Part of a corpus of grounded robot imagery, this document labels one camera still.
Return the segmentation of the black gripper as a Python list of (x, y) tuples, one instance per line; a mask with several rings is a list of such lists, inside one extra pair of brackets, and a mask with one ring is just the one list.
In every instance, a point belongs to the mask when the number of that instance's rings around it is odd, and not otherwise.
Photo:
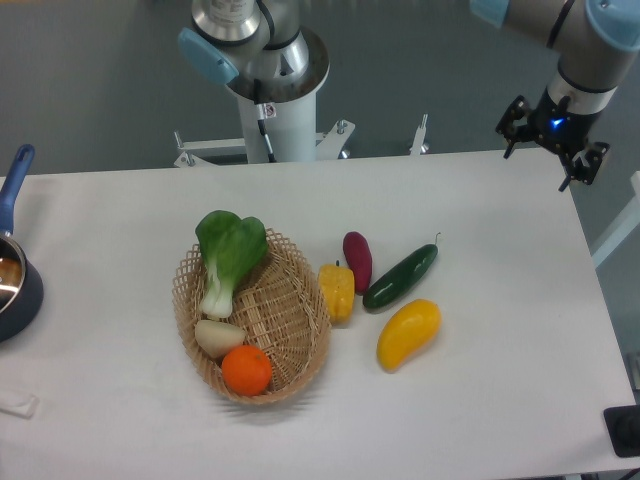
[(565, 171), (559, 191), (574, 181), (591, 185), (610, 151), (606, 142), (589, 143), (591, 128), (602, 110), (602, 92), (548, 86), (533, 111), (519, 95), (495, 127), (506, 141), (503, 158), (508, 159), (518, 143), (533, 141), (559, 155)]

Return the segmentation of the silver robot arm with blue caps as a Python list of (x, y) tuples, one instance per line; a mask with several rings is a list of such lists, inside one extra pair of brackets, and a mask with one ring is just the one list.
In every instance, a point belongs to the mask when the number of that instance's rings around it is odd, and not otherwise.
[[(556, 155), (567, 182), (591, 184), (609, 145), (590, 130), (639, 53), (635, 1), (474, 1), (471, 11), (559, 55), (538, 104), (516, 98), (497, 124), (509, 147), (533, 142)], [(316, 134), (316, 94), (329, 72), (323, 41), (302, 26), (295, 1), (196, 1), (178, 36), (183, 58), (227, 87), (252, 163), (333, 158)]]

